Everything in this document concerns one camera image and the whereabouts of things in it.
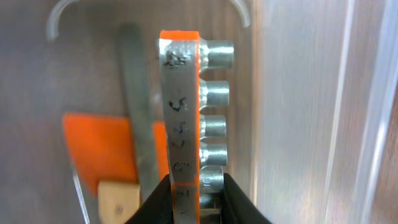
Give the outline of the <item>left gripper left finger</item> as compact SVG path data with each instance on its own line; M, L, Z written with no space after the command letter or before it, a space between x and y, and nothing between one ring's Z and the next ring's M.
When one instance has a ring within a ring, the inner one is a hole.
M137 212L125 224L173 224L170 177L167 174Z

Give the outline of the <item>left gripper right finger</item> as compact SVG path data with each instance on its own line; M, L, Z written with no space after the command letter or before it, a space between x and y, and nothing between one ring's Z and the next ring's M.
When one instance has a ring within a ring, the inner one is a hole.
M221 193L221 222L224 224L271 224L254 206L239 185L224 173Z

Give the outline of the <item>metal file yellow black handle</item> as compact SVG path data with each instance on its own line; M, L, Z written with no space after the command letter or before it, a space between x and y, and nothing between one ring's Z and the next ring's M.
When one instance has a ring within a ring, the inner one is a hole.
M140 28L135 24L121 25L116 43L141 186L141 199L145 202L159 184L159 168L153 133L150 86Z

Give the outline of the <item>socket set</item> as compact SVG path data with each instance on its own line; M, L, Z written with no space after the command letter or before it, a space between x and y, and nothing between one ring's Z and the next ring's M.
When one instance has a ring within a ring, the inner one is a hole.
M205 108L229 105L229 83L201 78L209 70L234 63L230 40L205 40L197 31L163 30L159 68L167 135L169 177L175 223L221 223L225 143L205 143L227 136L223 115L203 115Z

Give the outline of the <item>orange scraper wooden handle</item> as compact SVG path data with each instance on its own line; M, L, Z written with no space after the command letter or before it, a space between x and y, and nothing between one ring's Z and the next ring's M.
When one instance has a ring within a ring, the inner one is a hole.
M63 130L77 174L98 201L101 223L125 223L144 203L125 117L66 113Z

